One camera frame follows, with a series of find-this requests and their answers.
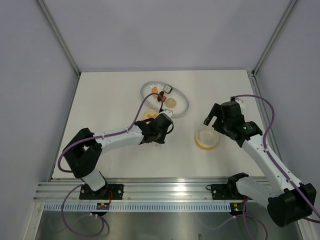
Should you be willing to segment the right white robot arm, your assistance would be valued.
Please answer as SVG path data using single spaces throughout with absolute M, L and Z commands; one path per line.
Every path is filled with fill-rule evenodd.
M 258 183 L 241 172 L 230 176 L 221 188 L 209 185 L 213 199 L 252 199 L 267 209 L 273 222 L 284 227 L 307 219 L 316 212 L 317 191 L 311 183 L 304 184 L 283 164 L 267 144 L 266 134 L 253 121 L 245 121 L 240 104 L 234 97 L 222 104 L 214 104 L 204 125 L 213 117 L 213 129 L 234 140 L 257 164 L 270 186 Z

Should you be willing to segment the round beige cookie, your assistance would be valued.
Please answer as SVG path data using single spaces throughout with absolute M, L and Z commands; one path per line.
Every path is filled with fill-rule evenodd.
M 166 101 L 165 101 L 165 105 L 168 107 L 168 108 L 174 108 L 176 106 L 177 102 L 175 99 L 173 98 L 167 98 Z

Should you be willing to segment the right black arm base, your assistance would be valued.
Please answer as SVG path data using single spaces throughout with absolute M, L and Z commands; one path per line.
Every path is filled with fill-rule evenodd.
M 244 201 L 248 197 L 240 193 L 232 192 L 228 189 L 227 184 L 208 184 L 205 187 L 211 193 L 213 200 L 241 200 Z

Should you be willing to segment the round cream lunch box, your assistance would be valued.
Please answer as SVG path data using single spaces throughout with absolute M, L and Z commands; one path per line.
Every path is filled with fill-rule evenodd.
M 210 126 L 202 126 L 195 133 L 195 143 L 203 150 L 213 149 L 219 142 L 219 134 Z

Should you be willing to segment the cream lunch box lid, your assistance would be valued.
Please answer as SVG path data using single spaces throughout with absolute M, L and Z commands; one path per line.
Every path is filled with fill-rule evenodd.
M 155 109 L 148 109 L 147 111 L 145 111 L 142 115 L 142 120 L 146 120 L 146 119 L 155 119 L 157 116 L 159 115 L 159 112 Z

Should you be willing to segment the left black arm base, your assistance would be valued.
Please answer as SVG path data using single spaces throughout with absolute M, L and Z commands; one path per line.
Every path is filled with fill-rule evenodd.
M 124 194 L 123 184 L 107 184 L 97 191 L 93 191 L 88 184 L 80 188 L 80 200 L 122 200 Z

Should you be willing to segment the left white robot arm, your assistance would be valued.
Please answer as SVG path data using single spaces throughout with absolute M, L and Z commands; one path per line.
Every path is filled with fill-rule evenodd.
M 152 142 L 164 144 L 171 125 L 149 119 L 148 122 L 137 121 L 131 128 L 118 132 L 93 133 L 84 128 L 65 147 L 61 157 L 65 158 L 75 178 L 87 184 L 95 198 L 103 199 L 108 194 L 108 186 L 105 177 L 97 169 L 100 156 L 126 146 Z

